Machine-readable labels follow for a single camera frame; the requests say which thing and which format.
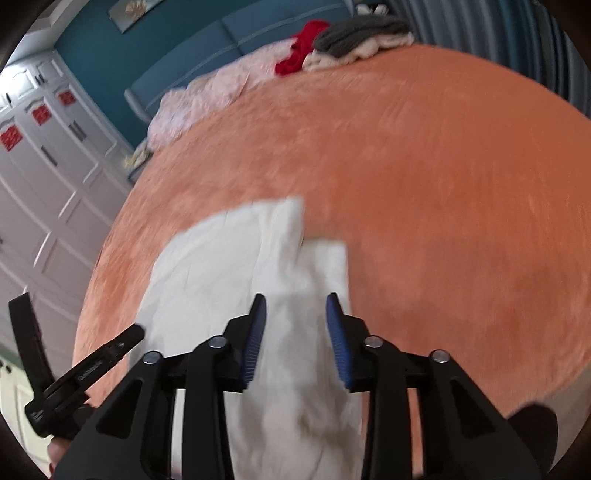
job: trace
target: blue gripper pad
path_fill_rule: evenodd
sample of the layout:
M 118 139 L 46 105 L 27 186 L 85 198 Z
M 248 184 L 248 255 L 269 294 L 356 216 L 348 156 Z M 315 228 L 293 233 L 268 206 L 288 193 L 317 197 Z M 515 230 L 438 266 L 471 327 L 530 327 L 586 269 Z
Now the blue gripper pad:
M 245 387 L 248 387 L 248 384 L 255 376 L 256 362 L 259 351 L 261 350 L 262 336 L 265 332 L 265 324 L 267 322 L 267 301 L 260 293 L 255 296 L 248 315 L 251 321 L 251 328 L 248 332 L 244 349 L 242 350 L 240 371 L 240 378 Z
M 335 352 L 335 364 L 345 388 L 351 388 L 352 383 L 352 355 L 343 330 L 343 310 L 336 293 L 326 297 L 326 323 L 329 328 L 330 341 Z

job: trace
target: red paper decoration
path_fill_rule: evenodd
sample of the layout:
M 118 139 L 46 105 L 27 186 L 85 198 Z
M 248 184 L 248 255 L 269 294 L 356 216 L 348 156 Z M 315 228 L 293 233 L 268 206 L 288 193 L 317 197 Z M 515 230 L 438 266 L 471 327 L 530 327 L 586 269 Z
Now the red paper decoration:
M 4 133 L 0 134 L 0 141 L 7 151 L 11 151 L 17 143 L 22 140 L 22 133 L 16 125 L 9 127 Z
M 31 115 L 35 119 L 35 122 L 37 122 L 39 125 L 43 125 L 51 118 L 51 112 L 45 104 L 41 105 L 39 108 L 35 108 L 31 112 Z
M 65 90 L 64 92 L 61 92 L 58 95 L 60 102 L 63 106 L 69 106 L 73 103 L 76 103 L 76 97 L 74 96 L 74 94 L 69 91 L 69 90 Z

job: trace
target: wall picture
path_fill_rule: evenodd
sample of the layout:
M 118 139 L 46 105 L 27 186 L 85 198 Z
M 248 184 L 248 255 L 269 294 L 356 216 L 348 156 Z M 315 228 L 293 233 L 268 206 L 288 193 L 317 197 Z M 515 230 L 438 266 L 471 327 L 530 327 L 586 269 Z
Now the wall picture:
M 119 0 L 109 10 L 111 20 L 121 33 L 164 0 Z

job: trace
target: orange bedspread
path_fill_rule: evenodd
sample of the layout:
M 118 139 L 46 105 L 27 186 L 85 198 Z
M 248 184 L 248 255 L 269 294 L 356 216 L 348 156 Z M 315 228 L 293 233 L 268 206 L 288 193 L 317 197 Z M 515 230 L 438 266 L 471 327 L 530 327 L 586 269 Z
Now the orange bedspread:
M 177 232 L 299 194 L 306 235 L 348 245 L 354 314 L 403 350 L 448 349 L 508 413 L 590 357 L 590 127 L 516 73 L 425 46 L 273 81 L 156 153 L 95 268 L 75 360 L 134 321 Z

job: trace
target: white towel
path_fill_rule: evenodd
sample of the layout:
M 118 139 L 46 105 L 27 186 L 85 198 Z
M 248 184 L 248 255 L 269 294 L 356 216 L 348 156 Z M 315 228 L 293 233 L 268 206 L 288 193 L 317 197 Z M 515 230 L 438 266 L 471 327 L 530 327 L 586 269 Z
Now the white towel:
M 139 308 L 146 337 L 133 363 L 149 350 L 190 352 L 246 314 L 256 293 L 267 298 L 255 378 L 243 394 L 225 395 L 237 480 L 347 480 L 361 472 L 361 399 L 338 379 L 324 315 L 332 291 L 349 309 L 346 247 L 302 238 L 299 199 L 214 215 L 167 245 Z M 181 470 L 179 393 L 175 478 Z

